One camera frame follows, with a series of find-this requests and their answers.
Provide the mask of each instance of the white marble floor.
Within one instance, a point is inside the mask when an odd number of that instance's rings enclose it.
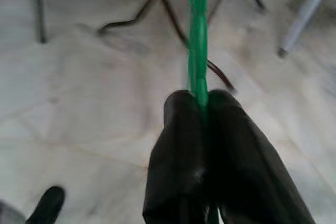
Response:
[[[184,87],[185,49],[162,6],[98,38],[143,0],[45,0],[49,43],[36,43],[32,0],[0,0],[0,199],[29,216],[46,188],[67,190],[57,223],[142,223],[146,166],[163,103]],[[187,0],[172,0],[187,27]],[[269,137],[318,224],[336,220],[336,9],[325,0],[297,48],[279,37],[301,0],[224,0],[209,58]],[[208,73],[211,88],[224,88]]]

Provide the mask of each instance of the tile floor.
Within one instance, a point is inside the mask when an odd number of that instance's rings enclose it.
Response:
[[[185,49],[163,8],[98,38],[143,0],[45,0],[49,43],[36,43],[32,0],[0,0],[0,199],[28,216],[46,188],[67,199],[57,223],[143,223],[149,154],[163,103],[184,87]],[[336,220],[336,15],[324,0],[297,48],[276,56],[302,0],[224,0],[209,58],[269,137],[318,224]],[[187,0],[173,0],[187,28]],[[211,88],[224,88],[208,73]]]

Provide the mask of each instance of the marble floor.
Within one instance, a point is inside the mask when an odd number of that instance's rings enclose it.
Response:
[[[57,223],[143,223],[146,166],[163,103],[184,87],[186,51],[161,4],[99,38],[143,0],[45,0],[49,43],[32,0],[0,0],[0,199],[29,216],[63,185]],[[187,0],[172,0],[187,30]],[[224,0],[209,58],[274,144],[316,223],[336,220],[336,6],[324,0],[283,60],[279,39],[302,0]],[[225,88],[211,72],[210,88]]]

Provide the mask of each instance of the green plastic cord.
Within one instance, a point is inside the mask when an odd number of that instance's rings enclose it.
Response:
[[[189,40],[188,75],[191,92],[195,94],[201,110],[205,112],[208,102],[206,84],[207,20],[206,0],[189,0],[191,25]]]

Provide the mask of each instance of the black shoe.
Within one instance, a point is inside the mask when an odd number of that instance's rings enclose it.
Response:
[[[64,203],[65,191],[58,186],[50,187],[42,196],[27,224],[54,224]]]

